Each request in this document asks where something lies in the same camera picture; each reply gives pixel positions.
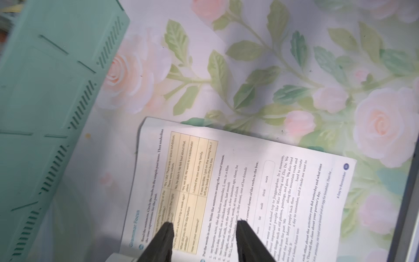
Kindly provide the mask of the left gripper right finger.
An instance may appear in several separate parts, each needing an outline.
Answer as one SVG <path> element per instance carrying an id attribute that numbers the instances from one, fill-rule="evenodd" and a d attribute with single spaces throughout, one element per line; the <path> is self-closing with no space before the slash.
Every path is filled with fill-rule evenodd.
<path id="1" fill-rule="evenodd" d="M 236 241 L 239 262 L 275 262 L 247 221 L 237 222 Z"/>

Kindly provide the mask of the English textbook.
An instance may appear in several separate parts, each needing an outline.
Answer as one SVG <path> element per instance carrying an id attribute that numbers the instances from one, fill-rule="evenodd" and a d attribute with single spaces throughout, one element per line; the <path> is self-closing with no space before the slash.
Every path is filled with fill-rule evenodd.
<path id="1" fill-rule="evenodd" d="M 148 117 L 120 250 L 136 262 L 165 222 L 172 262 L 238 262 L 247 221 L 276 262 L 334 262 L 352 158 Z"/>

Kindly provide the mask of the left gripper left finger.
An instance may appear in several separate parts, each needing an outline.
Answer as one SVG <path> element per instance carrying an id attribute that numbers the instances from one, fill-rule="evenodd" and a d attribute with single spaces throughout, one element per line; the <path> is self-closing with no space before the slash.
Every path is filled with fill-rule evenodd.
<path id="1" fill-rule="evenodd" d="M 171 262 L 174 235 L 173 224 L 165 222 L 137 262 Z"/>

